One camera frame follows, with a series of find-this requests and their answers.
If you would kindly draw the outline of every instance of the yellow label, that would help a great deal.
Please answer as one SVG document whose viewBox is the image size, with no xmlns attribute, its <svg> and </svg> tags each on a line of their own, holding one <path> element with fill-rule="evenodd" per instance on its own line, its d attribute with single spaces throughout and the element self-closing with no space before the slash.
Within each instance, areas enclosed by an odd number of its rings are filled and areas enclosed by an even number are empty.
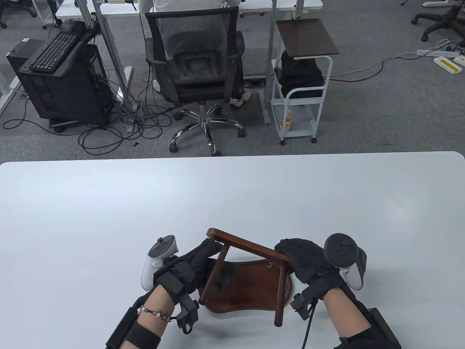
<svg viewBox="0 0 465 349">
<path fill-rule="evenodd" d="M 457 69 L 456 67 L 454 67 L 448 60 L 440 60 L 440 62 L 443 63 L 445 66 L 448 66 L 454 72 L 460 71 L 460 69 Z"/>
</svg>

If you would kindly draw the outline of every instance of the white shirt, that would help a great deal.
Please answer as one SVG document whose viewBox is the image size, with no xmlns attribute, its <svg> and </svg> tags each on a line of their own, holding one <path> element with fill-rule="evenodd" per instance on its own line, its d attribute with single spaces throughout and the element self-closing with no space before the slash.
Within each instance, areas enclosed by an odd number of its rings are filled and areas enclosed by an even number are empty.
<svg viewBox="0 0 465 349">
<path fill-rule="evenodd" d="M 207 10 L 222 8 L 225 1 L 230 7 L 240 4 L 240 0 L 139 0 L 139 10 L 147 13 L 153 6 L 156 12 Z"/>
</svg>

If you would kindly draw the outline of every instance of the bracelet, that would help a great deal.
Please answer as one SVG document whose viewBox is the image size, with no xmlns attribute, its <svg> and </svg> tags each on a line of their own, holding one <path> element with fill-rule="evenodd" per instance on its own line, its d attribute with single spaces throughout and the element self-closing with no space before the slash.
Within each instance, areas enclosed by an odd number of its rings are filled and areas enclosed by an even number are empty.
<svg viewBox="0 0 465 349">
<path fill-rule="evenodd" d="M 161 319 L 163 321 L 171 322 L 171 318 L 168 315 L 162 314 L 159 311 L 150 310 L 150 309 L 147 309 L 144 306 L 140 307 L 140 311 L 143 311 L 144 313 L 150 313 L 153 316 L 156 316 L 157 318 L 159 318 L 159 319 Z"/>
</svg>

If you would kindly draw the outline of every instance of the person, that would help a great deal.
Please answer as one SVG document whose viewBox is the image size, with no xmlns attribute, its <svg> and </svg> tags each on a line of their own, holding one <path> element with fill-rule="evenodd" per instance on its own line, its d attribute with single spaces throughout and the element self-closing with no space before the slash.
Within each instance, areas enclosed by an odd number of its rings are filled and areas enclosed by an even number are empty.
<svg viewBox="0 0 465 349">
<path fill-rule="evenodd" d="M 240 2 L 241 0 L 139 0 L 139 10 L 140 13 L 147 13 L 155 7 L 157 12 L 195 11 L 222 8 L 225 4 L 236 7 Z M 160 84 L 156 79 L 153 79 L 153 88 L 156 92 L 160 92 Z M 242 60 L 240 60 L 232 88 L 231 107 L 241 107 L 250 99 L 250 96 L 250 89 L 244 88 L 244 73 Z"/>
<path fill-rule="evenodd" d="M 189 263 L 195 273 L 195 278 L 191 282 L 186 282 L 174 269 L 167 272 L 182 281 L 186 294 L 192 293 L 204 286 L 214 265 L 214 260 L 209 257 L 217 254 L 221 247 L 220 243 L 208 238 L 189 254 L 181 257 Z M 324 281 L 322 284 L 326 287 L 320 288 L 317 297 L 325 303 L 329 317 L 339 334 L 341 344 L 338 349 L 400 349 L 400 345 L 387 340 L 376 326 L 367 320 L 364 315 L 367 311 L 365 306 L 351 291 L 348 291 L 348 286 L 340 276 L 339 270 L 326 260 L 320 246 L 308 240 L 284 239 L 276 245 L 275 250 L 291 259 L 290 273 L 294 273 L 301 282 L 311 285 Z M 231 263 L 225 262 L 217 285 L 220 286 L 219 284 L 230 280 L 233 272 Z M 162 285 L 156 284 L 144 307 L 171 316 L 175 303 L 176 297 L 173 298 Z M 160 338 L 168 324 L 166 320 L 142 311 L 137 323 Z M 124 341 L 120 349 L 138 348 Z"/>
</svg>

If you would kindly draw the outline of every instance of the black bag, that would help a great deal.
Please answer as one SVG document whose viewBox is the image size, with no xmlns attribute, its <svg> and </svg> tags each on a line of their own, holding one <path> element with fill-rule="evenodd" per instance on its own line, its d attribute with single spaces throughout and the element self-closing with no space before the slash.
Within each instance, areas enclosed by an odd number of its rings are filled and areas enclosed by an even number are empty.
<svg viewBox="0 0 465 349">
<path fill-rule="evenodd" d="M 281 56 L 281 65 L 281 69 L 276 67 L 274 71 L 282 85 L 281 92 L 284 97 L 298 87 L 315 87 L 325 84 L 325 79 L 314 58 L 295 60 L 290 58 L 285 50 Z M 323 90 L 300 91 L 292 94 L 291 99 L 321 97 L 322 94 Z"/>
</svg>

